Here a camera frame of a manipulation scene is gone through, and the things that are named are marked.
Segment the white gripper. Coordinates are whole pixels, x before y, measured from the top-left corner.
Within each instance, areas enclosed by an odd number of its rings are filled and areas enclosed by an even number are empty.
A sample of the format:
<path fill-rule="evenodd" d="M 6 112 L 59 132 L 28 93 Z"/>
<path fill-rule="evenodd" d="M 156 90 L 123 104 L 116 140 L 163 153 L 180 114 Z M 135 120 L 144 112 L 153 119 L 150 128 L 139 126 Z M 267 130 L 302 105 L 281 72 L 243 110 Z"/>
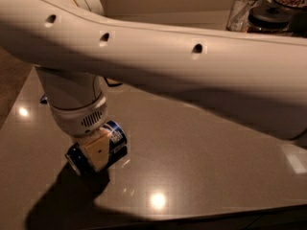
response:
<path fill-rule="evenodd" d="M 71 166 L 77 173 L 100 172 L 109 158 L 109 137 L 100 127 L 107 117 L 106 97 L 85 107 L 64 110 L 50 106 L 52 115 L 60 129 L 73 138 Z"/>

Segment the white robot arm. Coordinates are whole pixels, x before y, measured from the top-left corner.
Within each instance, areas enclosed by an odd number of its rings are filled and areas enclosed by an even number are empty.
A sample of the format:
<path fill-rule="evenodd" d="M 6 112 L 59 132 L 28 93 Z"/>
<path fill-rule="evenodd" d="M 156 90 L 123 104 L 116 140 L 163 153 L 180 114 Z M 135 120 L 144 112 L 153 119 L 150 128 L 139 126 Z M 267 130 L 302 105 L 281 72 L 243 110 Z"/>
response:
<path fill-rule="evenodd" d="M 114 20 L 100 0 L 0 0 L 1 44 L 33 64 L 77 173 L 127 140 L 99 78 L 181 100 L 298 146 L 306 143 L 307 42 Z"/>

